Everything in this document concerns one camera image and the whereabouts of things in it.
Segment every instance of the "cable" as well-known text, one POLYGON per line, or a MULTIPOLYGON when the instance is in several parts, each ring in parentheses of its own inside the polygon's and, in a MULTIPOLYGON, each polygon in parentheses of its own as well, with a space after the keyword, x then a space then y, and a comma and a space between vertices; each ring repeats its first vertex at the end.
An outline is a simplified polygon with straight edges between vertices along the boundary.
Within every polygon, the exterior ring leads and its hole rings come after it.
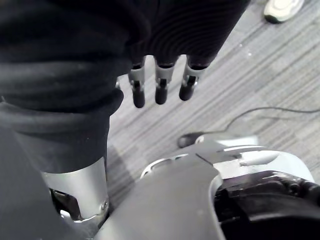
POLYGON ((228 129, 231 127, 231 125, 238 120, 239 118, 243 117, 246 114, 252 113, 254 111, 258 111, 258 110, 280 110, 283 112, 292 112, 292 113, 297 113, 297 114, 315 114, 315 113, 320 113, 320 108, 319 109, 314 109, 314 110, 296 110, 296 109, 290 109, 290 108, 285 108, 285 107, 277 107, 277 106, 262 106, 262 107, 256 107, 256 108, 252 108, 249 109, 243 113, 241 113, 240 115, 236 116, 235 118, 233 118, 228 124, 227 126, 224 128, 224 130, 221 130, 219 132, 223 133, 228 131, 228 129))

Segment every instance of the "screw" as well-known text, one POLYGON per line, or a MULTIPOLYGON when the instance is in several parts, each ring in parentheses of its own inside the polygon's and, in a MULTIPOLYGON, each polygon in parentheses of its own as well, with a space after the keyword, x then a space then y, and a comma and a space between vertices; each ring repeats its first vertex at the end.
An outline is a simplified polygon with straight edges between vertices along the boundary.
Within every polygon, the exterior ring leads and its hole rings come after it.
POLYGON ((105 201, 101 206, 101 210, 105 210, 107 208, 107 206, 108 206, 108 202, 105 201))

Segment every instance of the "sneaker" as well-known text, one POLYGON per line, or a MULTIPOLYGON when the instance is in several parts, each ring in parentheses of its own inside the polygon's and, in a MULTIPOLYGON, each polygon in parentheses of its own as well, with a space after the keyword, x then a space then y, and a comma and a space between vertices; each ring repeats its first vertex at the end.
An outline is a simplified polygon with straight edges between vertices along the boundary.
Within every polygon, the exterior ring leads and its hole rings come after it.
POLYGON ((272 23, 283 23, 299 12, 305 0, 269 0, 264 8, 264 18, 272 23))

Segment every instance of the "striped carpet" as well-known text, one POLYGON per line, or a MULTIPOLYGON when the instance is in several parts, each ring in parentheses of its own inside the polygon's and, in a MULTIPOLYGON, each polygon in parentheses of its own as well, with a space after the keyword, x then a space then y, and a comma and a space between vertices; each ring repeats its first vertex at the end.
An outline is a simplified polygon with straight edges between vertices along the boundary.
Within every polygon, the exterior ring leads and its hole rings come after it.
MULTIPOLYGON (((108 180, 117 206, 143 168, 177 149, 177 138, 223 129, 256 107, 320 108, 320 1, 309 0, 289 22, 263 19, 265 0, 253 1, 199 83, 191 100, 179 99, 186 58, 181 56, 165 105, 157 105, 152 57, 146 60, 146 105, 134 107, 128 77, 120 77, 125 99, 111 117, 108 180)), ((262 145, 305 161, 320 183, 320 114, 263 110, 236 121, 230 133, 255 134, 262 145)))

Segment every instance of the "black sleeve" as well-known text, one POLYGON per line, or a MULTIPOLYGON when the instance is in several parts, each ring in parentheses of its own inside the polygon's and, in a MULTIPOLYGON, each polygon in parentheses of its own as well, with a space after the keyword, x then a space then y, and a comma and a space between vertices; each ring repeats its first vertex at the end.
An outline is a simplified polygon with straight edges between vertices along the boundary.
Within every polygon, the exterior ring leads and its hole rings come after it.
POLYGON ((126 44, 146 34, 129 1, 1 1, 0 124, 38 170, 72 172, 105 157, 123 99, 117 76, 131 68, 126 44))

